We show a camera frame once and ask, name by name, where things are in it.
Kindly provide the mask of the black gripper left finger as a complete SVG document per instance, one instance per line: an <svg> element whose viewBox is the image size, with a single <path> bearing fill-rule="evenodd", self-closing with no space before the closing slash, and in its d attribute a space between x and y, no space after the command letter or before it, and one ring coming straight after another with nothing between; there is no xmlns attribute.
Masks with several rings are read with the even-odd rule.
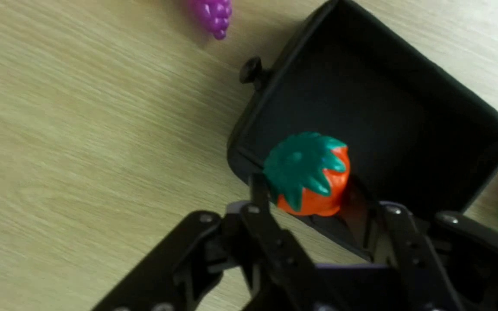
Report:
<svg viewBox="0 0 498 311"><path fill-rule="evenodd" d="M314 311L317 299L305 290L305 280L315 278L315 268L270 214L264 175L250 178L250 194L224 216L186 216L94 311L196 311L231 268L241 268L250 287L244 311Z"/></svg>

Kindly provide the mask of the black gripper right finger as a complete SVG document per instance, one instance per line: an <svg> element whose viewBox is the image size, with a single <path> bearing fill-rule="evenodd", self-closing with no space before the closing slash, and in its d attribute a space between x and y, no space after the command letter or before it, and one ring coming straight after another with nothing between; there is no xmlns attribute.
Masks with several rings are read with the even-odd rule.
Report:
<svg viewBox="0 0 498 311"><path fill-rule="evenodd" d="M423 221L359 180L350 181L347 207L371 256L371 264L350 270L362 309L498 311L498 232L454 211Z"/></svg>

